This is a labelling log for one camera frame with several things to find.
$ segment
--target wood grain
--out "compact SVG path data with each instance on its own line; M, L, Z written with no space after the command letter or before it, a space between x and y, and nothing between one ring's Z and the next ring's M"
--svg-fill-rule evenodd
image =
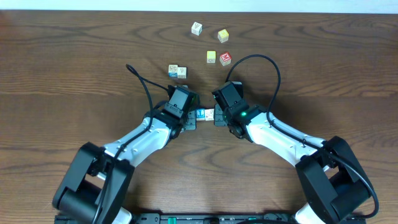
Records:
M194 21L200 36L190 33ZM230 38L220 44L224 28ZM396 223L397 39L397 15L0 12L0 223L52 223L52 197L77 149L141 122L147 99L126 63L214 105L210 91L231 66L207 64L207 50L228 51L233 63L272 57L282 73L274 114L311 135L346 139L380 199L368 223ZM188 67L188 79L171 80L168 64ZM254 58L232 79L244 82L250 103L267 105L276 75ZM149 88L155 103L166 99ZM294 212L304 203L292 166L209 122L145 160L125 201L165 213ZM372 209L368 200L358 211Z

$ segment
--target white background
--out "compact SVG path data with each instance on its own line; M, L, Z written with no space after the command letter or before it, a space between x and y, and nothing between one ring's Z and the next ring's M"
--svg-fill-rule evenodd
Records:
M0 0L0 9L398 13L398 0Z

